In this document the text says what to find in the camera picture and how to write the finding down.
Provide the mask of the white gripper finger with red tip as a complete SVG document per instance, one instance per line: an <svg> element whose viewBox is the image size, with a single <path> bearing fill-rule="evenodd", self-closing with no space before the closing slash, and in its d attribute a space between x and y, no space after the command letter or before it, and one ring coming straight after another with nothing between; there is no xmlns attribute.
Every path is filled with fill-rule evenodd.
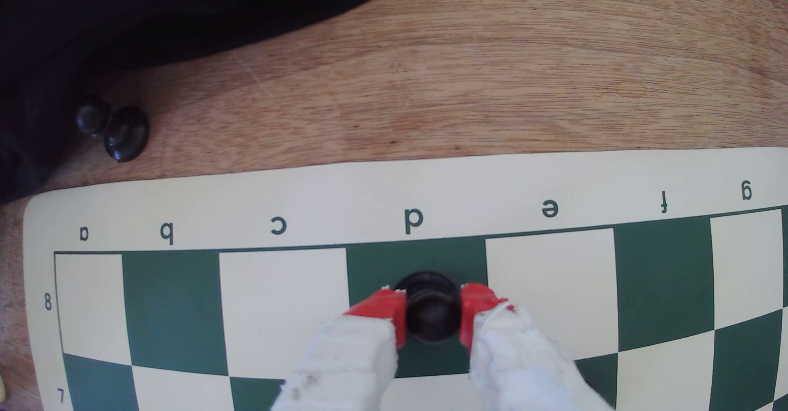
<svg viewBox="0 0 788 411"><path fill-rule="evenodd" d="M406 342L407 295L385 286L324 324L271 410L379 410Z"/></svg>
<svg viewBox="0 0 788 411"><path fill-rule="evenodd" d="M484 410L613 410L526 308L480 283L459 298L459 340Z"/></svg>

